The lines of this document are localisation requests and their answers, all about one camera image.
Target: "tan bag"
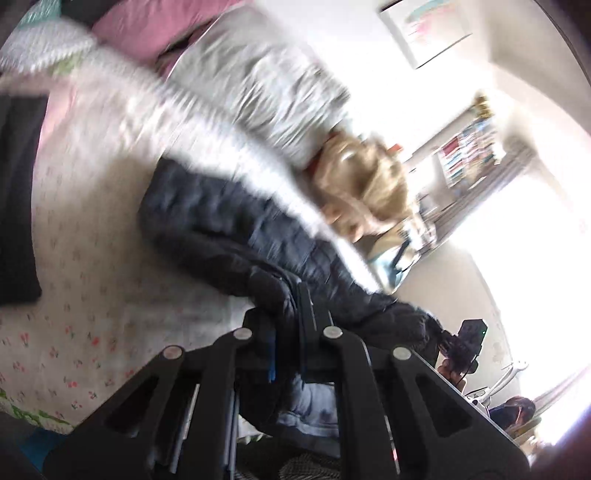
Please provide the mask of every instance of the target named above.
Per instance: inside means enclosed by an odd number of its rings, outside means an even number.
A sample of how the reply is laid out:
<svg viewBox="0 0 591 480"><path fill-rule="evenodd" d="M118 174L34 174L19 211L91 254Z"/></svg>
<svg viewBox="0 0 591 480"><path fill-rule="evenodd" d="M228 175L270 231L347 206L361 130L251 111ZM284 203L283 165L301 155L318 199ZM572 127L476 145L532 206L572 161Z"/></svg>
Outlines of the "tan bag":
<svg viewBox="0 0 591 480"><path fill-rule="evenodd" d="M325 143L313 180L328 223L353 242L387 232L413 212L404 167L375 140L338 133Z"/></svg>

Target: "picture frame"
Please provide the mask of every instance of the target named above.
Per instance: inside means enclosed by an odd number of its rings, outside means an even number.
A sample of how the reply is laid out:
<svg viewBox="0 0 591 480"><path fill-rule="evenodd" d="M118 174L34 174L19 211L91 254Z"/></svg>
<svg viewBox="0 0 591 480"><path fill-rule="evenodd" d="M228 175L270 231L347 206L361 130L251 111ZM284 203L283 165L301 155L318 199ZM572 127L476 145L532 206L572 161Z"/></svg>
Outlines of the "picture frame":
<svg viewBox="0 0 591 480"><path fill-rule="evenodd" d="M471 35L457 0L396 0L380 17L414 69Z"/></svg>

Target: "white blanket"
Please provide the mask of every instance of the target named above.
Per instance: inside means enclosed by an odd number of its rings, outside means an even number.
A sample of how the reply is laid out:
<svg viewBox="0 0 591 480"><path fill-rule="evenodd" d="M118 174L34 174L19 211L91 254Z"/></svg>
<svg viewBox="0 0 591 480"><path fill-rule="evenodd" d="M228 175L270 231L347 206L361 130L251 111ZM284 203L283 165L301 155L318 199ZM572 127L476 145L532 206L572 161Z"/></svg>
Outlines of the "white blanket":
<svg viewBox="0 0 591 480"><path fill-rule="evenodd" d="M107 48L69 80L71 117L39 153L33 241L43 296L0 308L0 408L67 433L167 345L194 349L242 323L227 297L168 265L141 238L139 203L163 153L273 197L333 241L357 281L378 288L324 223L287 165L207 102Z"/></svg>

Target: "teal fabric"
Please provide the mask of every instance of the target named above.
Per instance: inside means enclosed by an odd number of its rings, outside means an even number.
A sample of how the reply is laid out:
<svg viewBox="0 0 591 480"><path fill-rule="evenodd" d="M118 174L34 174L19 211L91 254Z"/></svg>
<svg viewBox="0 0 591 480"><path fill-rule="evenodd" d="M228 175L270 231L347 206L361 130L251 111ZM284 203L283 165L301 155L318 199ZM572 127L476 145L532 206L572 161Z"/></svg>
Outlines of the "teal fabric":
<svg viewBox="0 0 591 480"><path fill-rule="evenodd" d="M60 15L61 0L39 0L25 14L17 28L43 22L49 18L57 18Z"/></svg>

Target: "pink pillow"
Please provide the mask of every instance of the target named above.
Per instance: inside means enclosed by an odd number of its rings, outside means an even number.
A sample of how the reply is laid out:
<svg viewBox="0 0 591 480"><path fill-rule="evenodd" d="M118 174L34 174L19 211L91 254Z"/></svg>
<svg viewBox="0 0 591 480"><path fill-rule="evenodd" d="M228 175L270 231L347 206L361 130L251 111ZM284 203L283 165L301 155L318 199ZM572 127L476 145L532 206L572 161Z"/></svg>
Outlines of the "pink pillow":
<svg viewBox="0 0 591 480"><path fill-rule="evenodd" d="M49 95L38 150L64 121L76 98L76 91L71 84L63 79L41 74L5 75L0 79L0 93L20 96Z"/></svg>
<svg viewBox="0 0 591 480"><path fill-rule="evenodd" d="M154 61L167 47L242 0L123 0L92 32L139 61Z"/></svg>

